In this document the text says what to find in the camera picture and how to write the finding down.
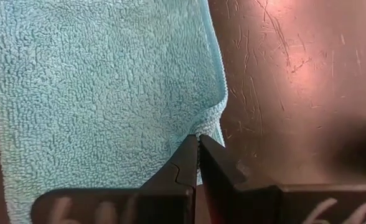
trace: microfiber towel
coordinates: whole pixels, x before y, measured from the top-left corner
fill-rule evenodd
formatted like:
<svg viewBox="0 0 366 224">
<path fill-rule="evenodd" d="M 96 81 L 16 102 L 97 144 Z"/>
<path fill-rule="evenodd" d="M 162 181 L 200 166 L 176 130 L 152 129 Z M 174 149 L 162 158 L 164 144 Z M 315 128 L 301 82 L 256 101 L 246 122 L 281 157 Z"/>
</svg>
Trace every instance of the microfiber towel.
<svg viewBox="0 0 366 224">
<path fill-rule="evenodd" d="M 223 143 L 206 0 L 0 0 L 0 160 L 11 223 L 59 188 L 140 187 L 188 134 Z"/>
</svg>

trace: towel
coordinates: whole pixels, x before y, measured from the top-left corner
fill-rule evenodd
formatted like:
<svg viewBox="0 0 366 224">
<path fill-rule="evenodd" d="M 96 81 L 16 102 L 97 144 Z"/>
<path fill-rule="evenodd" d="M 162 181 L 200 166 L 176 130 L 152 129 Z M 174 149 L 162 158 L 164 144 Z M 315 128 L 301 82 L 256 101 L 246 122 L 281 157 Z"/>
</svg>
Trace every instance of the towel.
<svg viewBox="0 0 366 224">
<path fill-rule="evenodd" d="M 9 219 L 59 188 L 140 187 L 188 134 L 223 144 L 206 0 L 0 0 L 0 161 Z"/>
</svg>

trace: table surface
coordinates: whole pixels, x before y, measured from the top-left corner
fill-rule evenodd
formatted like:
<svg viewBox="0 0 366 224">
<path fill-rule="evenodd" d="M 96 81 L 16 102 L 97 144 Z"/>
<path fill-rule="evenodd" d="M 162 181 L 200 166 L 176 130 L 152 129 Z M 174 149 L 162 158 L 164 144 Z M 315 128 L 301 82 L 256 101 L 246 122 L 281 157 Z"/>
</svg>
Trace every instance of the table surface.
<svg viewBox="0 0 366 224">
<path fill-rule="evenodd" d="M 229 89 L 227 148 L 283 184 L 366 183 L 366 0 L 209 4 Z M 197 223 L 208 223 L 198 196 Z"/>
</svg>

